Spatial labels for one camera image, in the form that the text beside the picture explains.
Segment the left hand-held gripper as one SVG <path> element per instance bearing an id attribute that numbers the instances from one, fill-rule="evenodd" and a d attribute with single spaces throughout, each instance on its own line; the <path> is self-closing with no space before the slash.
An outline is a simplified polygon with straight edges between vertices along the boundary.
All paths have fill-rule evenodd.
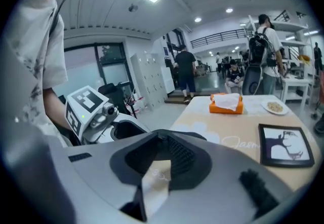
<path id="1" fill-rule="evenodd" d="M 67 95 L 65 118 L 82 143 L 112 142 L 151 132 L 137 118 L 119 114 L 108 97 L 90 86 Z"/>

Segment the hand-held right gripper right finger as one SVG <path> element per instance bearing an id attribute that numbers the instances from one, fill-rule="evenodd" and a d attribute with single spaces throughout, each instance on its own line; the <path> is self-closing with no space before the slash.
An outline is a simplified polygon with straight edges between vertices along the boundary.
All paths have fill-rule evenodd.
<path id="1" fill-rule="evenodd" d="M 194 189 L 171 191 L 162 207 L 151 217 L 151 224 L 246 224 L 257 211 L 241 185 L 241 172 L 258 172 L 265 187 L 282 203 L 293 191 L 279 177 L 258 162 L 233 148 L 188 135 L 178 134 L 206 151 L 212 161 L 209 175 Z"/>

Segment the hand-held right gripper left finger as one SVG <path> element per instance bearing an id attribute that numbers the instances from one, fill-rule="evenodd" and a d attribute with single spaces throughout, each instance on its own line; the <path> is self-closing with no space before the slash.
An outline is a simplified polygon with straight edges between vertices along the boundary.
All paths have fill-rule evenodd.
<path id="1" fill-rule="evenodd" d="M 144 133 L 109 143 L 63 147 L 48 138 L 57 177 L 68 196 L 76 224 L 173 224 L 171 197 L 153 201 L 148 216 L 149 185 L 142 175 L 162 139 Z"/>

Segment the person's left forearm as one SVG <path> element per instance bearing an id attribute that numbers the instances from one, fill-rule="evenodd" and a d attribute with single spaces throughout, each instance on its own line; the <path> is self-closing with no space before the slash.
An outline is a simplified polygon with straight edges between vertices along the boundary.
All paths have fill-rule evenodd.
<path id="1" fill-rule="evenodd" d="M 65 105 L 58 98 L 52 88 L 43 89 L 43 101 L 45 113 L 53 125 L 60 129 L 71 131 L 71 127 L 65 118 Z"/>

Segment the black office chair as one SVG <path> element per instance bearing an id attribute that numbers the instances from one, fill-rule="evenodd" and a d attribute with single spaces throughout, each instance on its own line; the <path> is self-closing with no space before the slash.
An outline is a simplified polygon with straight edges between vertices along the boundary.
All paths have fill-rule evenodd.
<path id="1" fill-rule="evenodd" d="M 109 102 L 117 107 L 118 111 L 122 114 L 132 115 L 132 113 L 127 109 L 129 100 L 123 90 L 121 83 L 115 85 L 114 83 L 109 83 L 98 88 L 98 92 L 109 98 Z"/>

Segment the grey locker cabinet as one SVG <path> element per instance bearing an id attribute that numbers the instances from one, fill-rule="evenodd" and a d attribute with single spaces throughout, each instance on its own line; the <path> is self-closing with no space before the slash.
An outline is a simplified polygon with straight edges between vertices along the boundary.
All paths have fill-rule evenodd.
<path id="1" fill-rule="evenodd" d="M 157 54 L 136 53 L 131 57 L 139 92 L 150 110 L 155 110 L 167 99 L 161 66 Z"/>

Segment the orange tissue box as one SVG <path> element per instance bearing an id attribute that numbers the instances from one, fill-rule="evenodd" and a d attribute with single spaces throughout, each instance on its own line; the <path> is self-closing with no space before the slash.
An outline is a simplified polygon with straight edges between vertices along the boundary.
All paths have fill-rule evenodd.
<path id="1" fill-rule="evenodd" d="M 241 115 L 244 112 L 242 96 L 238 93 L 232 94 L 212 94 L 209 105 L 210 113 Z"/>

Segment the plate of food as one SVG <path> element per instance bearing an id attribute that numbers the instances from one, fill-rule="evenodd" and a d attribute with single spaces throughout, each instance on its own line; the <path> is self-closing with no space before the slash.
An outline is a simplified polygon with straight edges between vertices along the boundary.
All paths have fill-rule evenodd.
<path id="1" fill-rule="evenodd" d="M 289 112 L 289 108 L 280 100 L 263 100 L 261 105 L 266 111 L 275 115 L 283 116 Z"/>

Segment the dark blue office chair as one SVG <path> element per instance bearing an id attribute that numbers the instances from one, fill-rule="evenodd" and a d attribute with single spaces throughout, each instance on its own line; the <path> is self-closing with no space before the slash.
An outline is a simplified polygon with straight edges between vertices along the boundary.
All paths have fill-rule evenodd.
<path id="1" fill-rule="evenodd" d="M 249 65 L 245 72 L 242 95 L 262 95 L 263 94 L 263 70 L 258 65 Z"/>

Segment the black balcony railing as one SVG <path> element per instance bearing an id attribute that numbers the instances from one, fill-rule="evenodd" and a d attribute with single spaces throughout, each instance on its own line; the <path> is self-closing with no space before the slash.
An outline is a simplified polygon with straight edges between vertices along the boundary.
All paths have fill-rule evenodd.
<path id="1" fill-rule="evenodd" d="M 236 29 L 230 31 L 224 31 L 212 35 L 208 35 L 202 38 L 195 39 L 191 41 L 192 48 L 198 48 L 202 46 L 206 46 L 213 43 L 229 41 L 234 39 L 243 39 L 249 38 L 253 35 L 253 32 L 248 29 Z"/>

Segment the white side table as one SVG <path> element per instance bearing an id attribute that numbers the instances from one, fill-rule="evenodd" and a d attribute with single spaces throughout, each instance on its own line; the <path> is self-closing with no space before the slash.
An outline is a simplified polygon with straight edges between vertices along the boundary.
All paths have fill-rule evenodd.
<path id="1" fill-rule="evenodd" d="M 288 95 L 289 95 L 289 87 L 300 87 L 303 90 L 303 96 L 301 98 L 301 104 L 300 104 L 300 109 L 299 109 L 299 114 L 298 116 L 300 116 L 303 111 L 304 111 L 304 107 L 306 104 L 306 99 L 307 94 L 308 94 L 308 88 L 309 88 L 309 84 L 310 84 L 310 80 L 308 79 L 296 79 L 292 76 L 290 76 L 289 78 L 282 78 L 282 91 L 281 91 L 281 96 L 280 96 L 280 100 L 285 103 Z"/>

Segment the person's white t-shirt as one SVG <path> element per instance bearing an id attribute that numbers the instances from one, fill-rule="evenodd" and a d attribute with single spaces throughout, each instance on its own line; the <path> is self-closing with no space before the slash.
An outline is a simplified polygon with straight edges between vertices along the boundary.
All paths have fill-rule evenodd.
<path id="1" fill-rule="evenodd" d="M 39 127 L 44 134 L 57 137 L 63 147 L 68 140 L 46 115 L 43 91 L 67 81 L 64 58 L 64 23 L 60 18 L 50 31 L 56 0 L 22 0 L 4 33 L 5 46 L 36 79 L 20 118 Z"/>

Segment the white shelving rack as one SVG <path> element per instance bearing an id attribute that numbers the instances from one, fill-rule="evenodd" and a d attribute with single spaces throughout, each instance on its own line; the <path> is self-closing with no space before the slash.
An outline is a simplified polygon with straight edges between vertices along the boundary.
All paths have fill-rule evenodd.
<path id="1" fill-rule="evenodd" d="M 251 21 L 250 24 L 251 24 L 251 27 L 256 31 L 257 28 L 255 27 L 255 22 Z M 271 23 L 271 24 L 273 25 L 274 30 L 279 29 L 279 31 L 283 31 L 283 32 L 286 32 L 286 31 L 287 32 L 295 32 L 295 31 L 300 31 L 302 29 L 306 29 L 305 26 L 302 26 L 302 25 L 299 25 L 296 23 L 275 21 L 274 23 Z M 250 52 L 249 52 L 249 56 L 248 56 L 248 66 L 249 65 L 251 65 L 250 64 Z"/>

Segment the black picture frame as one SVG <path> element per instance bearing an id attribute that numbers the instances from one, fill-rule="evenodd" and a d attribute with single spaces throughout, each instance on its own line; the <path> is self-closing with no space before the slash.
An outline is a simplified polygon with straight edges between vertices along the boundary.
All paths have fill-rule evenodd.
<path id="1" fill-rule="evenodd" d="M 314 157 L 300 127 L 259 124 L 260 163 L 278 168 L 310 168 Z"/>

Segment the black frame glass window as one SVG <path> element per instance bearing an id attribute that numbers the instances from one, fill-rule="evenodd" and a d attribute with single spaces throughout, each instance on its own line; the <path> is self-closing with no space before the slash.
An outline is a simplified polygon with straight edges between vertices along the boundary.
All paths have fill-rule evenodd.
<path id="1" fill-rule="evenodd" d="M 124 102 L 134 93 L 134 84 L 122 43 L 94 43 L 66 49 L 64 52 L 68 82 L 55 87 L 58 96 L 91 86 L 98 89 L 114 84 L 123 92 Z"/>

